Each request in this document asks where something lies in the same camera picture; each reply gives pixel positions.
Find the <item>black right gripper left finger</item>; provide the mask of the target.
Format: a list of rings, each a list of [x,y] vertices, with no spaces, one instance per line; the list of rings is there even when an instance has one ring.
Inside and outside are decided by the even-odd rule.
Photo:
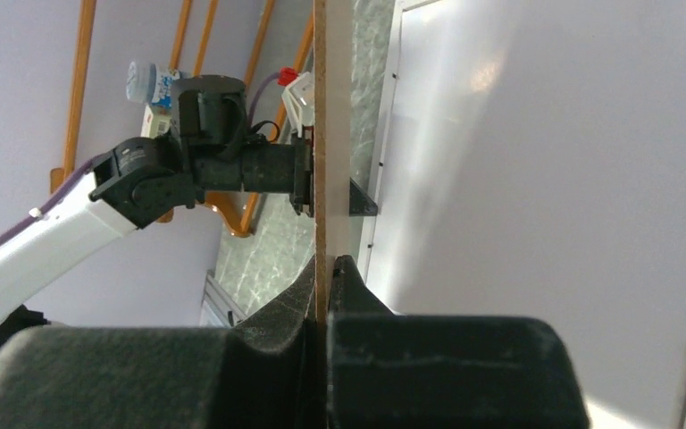
[[[232,328],[34,327],[0,349],[0,428],[296,428],[308,264]]]

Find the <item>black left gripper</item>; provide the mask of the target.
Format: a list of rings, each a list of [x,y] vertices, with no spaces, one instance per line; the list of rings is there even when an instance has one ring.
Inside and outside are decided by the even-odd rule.
[[[205,75],[177,80],[171,87],[169,141],[180,151],[186,179],[179,205],[192,208],[208,191],[284,194],[294,211],[313,214],[312,145],[293,137],[272,143],[262,122],[248,118],[242,80]],[[376,202],[351,178],[351,217],[374,217]]]

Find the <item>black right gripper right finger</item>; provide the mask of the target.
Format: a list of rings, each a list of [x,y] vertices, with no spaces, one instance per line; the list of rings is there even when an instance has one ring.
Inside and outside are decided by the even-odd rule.
[[[564,342],[524,316],[397,315],[337,258],[326,408],[334,428],[587,428]]]

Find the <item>brown frame backing board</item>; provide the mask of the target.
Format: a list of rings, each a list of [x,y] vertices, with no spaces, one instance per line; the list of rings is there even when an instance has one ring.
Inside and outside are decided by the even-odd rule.
[[[349,251],[351,1],[314,2],[315,315],[325,323],[335,258]]]

